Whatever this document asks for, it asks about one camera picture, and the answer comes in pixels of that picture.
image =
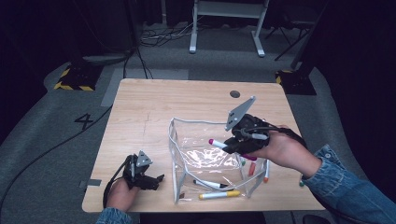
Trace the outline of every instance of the transparent plastic bag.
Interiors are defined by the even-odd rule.
[[[229,190],[238,190],[241,196],[249,198],[263,181],[266,159],[249,161],[208,143],[209,139],[224,142],[230,138],[231,133],[224,127],[225,123],[171,119],[169,148],[175,203],[200,200],[201,194]]]

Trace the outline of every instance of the denim jacket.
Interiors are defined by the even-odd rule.
[[[303,182],[332,208],[365,223],[396,223],[396,205],[378,188],[350,173],[337,155],[326,145],[315,154],[322,159],[319,170]],[[334,217],[338,223],[347,223]],[[106,208],[97,224],[132,223],[131,218],[116,208]]]

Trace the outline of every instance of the wooden table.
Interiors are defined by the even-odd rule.
[[[231,91],[239,91],[233,98]],[[286,124],[299,133],[286,96],[275,83],[124,79],[106,126],[82,208],[101,212],[103,192],[125,158],[143,150],[153,163],[146,175],[165,174],[157,190],[141,190],[133,212],[215,212],[320,210],[323,207],[307,187],[299,187],[300,174],[271,163],[270,179],[250,199],[238,197],[174,203],[172,159],[168,127],[171,118],[226,122],[228,112],[255,95],[248,113],[273,124]]]

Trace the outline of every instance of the black chair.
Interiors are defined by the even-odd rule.
[[[280,57],[282,57],[286,52],[288,52],[291,48],[293,48],[297,43],[299,43],[304,37],[308,35],[309,30],[313,28],[315,23],[317,22],[319,13],[320,12],[318,12],[316,8],[313,8],[311,6],[282,5],[278,7],[275,18],[273,18],[273,20],[276,21],[272,25],[274,28],[271,33],[265,37],[265,39],[270,37],[276,30],[280,30],[283,36],[285,36],[286,40],[288,41],[289,47],[283,50],[283,52],[275,58],[275,61],[277,61]],[[300,31],[298,38],[295,41],[290,42],[285,32],[283,31],[283,28],[288,30],[298,29]]]

